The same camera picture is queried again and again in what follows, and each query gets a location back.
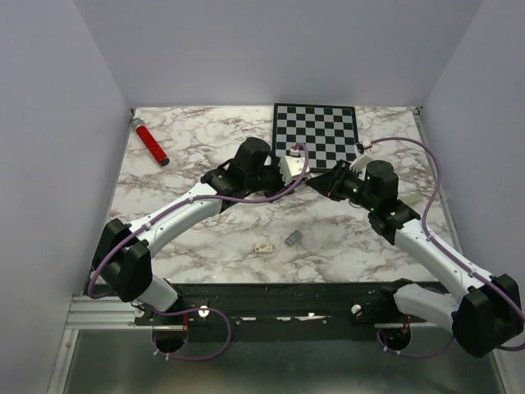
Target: metal floor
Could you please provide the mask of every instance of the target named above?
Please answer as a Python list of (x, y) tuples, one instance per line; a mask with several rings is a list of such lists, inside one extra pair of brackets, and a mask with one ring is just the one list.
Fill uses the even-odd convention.
[[(386, 354), (375, 342), (233, 343), (214, 360), (153, 357), (150, 332), (85, 331), (67, 379), (70, 394), (375, 394), (503, 393), (491, 355), (475, 359), (455, 346), (445, 355), (410, 360)], [(443, 346), (440, 329), (418, 334), (413, 352)], [(220, 344), (188, 344), (205, 355)]]

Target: small wooden block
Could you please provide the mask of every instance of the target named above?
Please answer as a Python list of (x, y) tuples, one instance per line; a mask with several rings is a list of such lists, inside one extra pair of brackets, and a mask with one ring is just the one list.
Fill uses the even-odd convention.
[(273, 252), (273, 244), (271, 242), (257, 242), (255, 244), (256, 253), (271, 253)]

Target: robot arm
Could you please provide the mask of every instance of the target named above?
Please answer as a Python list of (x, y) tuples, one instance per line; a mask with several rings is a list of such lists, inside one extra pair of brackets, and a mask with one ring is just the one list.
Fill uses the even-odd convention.
[[(330, 199), (347, 199), (368, 210), (368, 220), (376, 233), (412, 255), (450, 292), (437, 294), (411, 281), (396, 281), (378, 300), (379, 306), (370, 308), (370, 313), (377, 314), (381, 303), (391, 305), (394, 301), (399, 312), (424, 318), (452, 332), (458, 343), (477, 357), (521, 333), (523, 322), (510, 305), (487, 284), (460, 269), (427, 238), (419, 215), (398, 199), (398, 183), (392, 165), (380, 160), (367, 161), (364, 180), (347, 162), (340, 161), (328, 173), (307, 181), (314, 190)], [(430, 235), (440, 240), (433, 232)], [(439, 243), (471, 272), (492, 282), (520, 306), (518, 285), (511, 277), (495, 277), (444, 241)]]
[(178, 294), (168, 282), (153, 275), (151, 259), (195, 224), (225, 211), (252, 193), (261, 192), (266, 197), (276, 195), (301, 173), (308, 174), (308, 167), (303, 171), (304, 162), (305, 158), (299, 156), (278, 159), (265, 141), (249, 137), (233, 159), (207, 172), (179, 199), (127, 225), (118, 218), (111, 220), (103, 229), (93, 268), (97, 269), (126, 237), (145, 226), (146, 231), (138, 231), (137, 236), (131, 237), (131, 241), (113, 255), (101, 276), (122, 301), (139, 300), (162, 312), (168, 310), (177, 301)]

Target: screw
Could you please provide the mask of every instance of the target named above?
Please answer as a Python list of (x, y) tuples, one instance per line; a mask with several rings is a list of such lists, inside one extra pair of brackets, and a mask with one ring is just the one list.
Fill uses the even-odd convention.
[(356, 305), (352, 305), (350, 312), (352, 312), (352, 315), (354, 316), (359, 316), (362, 313), (362, 310), (363, 308), (361, 307), (361, 305), (356, 304)]

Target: white wall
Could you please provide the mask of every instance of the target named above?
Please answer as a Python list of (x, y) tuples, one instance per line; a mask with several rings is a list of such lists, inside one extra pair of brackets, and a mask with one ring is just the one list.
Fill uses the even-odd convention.
[(0, 5), (0, 392), (46, 392), (130, 112), (71, 0)]
[(75, 0), (133, 106), (422, 104), (482, 0)]
[[(482, 4), (422, 119), (441, 158), (465, 254), (495, 274), (514, 277), (525, 304), (523, 0)], [(525, 387), (525, 353), (508, 356)]]

